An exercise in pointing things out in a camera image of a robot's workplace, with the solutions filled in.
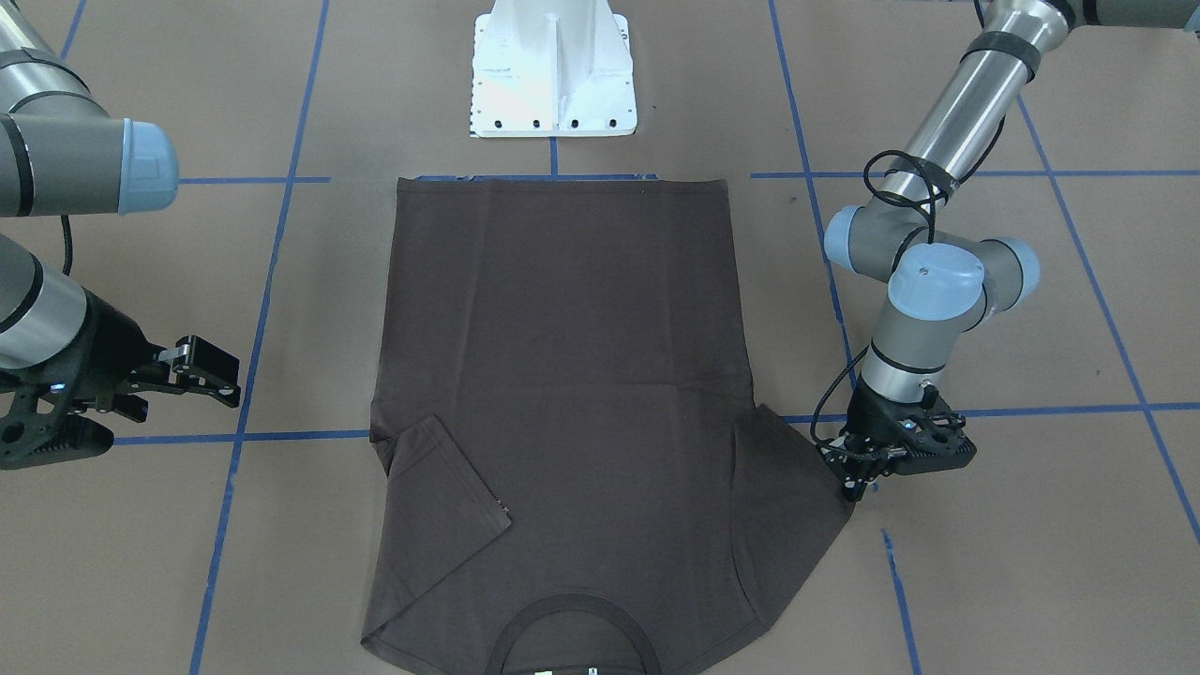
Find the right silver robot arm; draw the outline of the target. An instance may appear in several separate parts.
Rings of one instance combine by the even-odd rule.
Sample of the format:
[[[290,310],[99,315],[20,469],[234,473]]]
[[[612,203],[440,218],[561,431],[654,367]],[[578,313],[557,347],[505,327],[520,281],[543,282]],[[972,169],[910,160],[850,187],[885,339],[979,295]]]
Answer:
[[[13,1],[2,24],[2,217],[160,211],[178,196],[180,171],[169,136],[149,121],[114,118],[86,82],[52,50]],[[146,342],[128,317],[8,235],[2,239],[2,384],[19,374],[82,360],[79,375],[43,386],[73,412],[120,412],[142,422],[140,393],[197,394],[235,410],[236,357],[202,338],[172,350]]]

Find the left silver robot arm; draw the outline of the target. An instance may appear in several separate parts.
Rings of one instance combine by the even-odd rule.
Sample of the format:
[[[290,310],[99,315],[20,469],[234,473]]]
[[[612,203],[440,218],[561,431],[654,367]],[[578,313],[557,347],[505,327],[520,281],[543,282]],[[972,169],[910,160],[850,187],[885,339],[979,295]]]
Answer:
[[[938,214],[974,175],[1008,110],[1042,60],[1079,26],[1196,31],[1195,1],[992,1],[979,34],[917,131],[884,151],[870,201],[844,208],[824,255],[887,295],[853,360],[857,384],[835,440],[815,440],[842,497],[857,503],[878,477],[956,470],[976,456],[966,420],[938,393],[956,339],[1037,288],[1040,264],[1024,241],[978,241],[938,228]]]

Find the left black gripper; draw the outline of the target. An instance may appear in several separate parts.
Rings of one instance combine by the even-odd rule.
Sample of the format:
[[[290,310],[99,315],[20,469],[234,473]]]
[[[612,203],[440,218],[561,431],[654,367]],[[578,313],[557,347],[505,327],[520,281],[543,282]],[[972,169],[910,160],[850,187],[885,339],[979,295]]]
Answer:
[[[848,503],[860,503],[878,477],[929,471],[928,413],[920,404],[892,401],[865,384],[854,389],[842,430],[834,440],[817,440]]]

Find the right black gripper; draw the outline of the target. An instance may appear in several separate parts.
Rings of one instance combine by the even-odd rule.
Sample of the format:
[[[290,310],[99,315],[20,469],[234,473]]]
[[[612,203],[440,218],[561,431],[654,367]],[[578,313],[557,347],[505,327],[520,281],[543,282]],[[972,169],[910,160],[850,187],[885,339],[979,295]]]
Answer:
[[[38,398],[71,414],[115,412],[134,423],[146,420],[139,393],[202,395],[238,410],[236,357],[198,335],[180,338],[176,350],[172,371],[184,380],[172,381],[168,365],[158,359],[163,347],[146,341],[140,325],[124,312],[98,295],[86,295],[84,324],[67,350],[42,368]]]

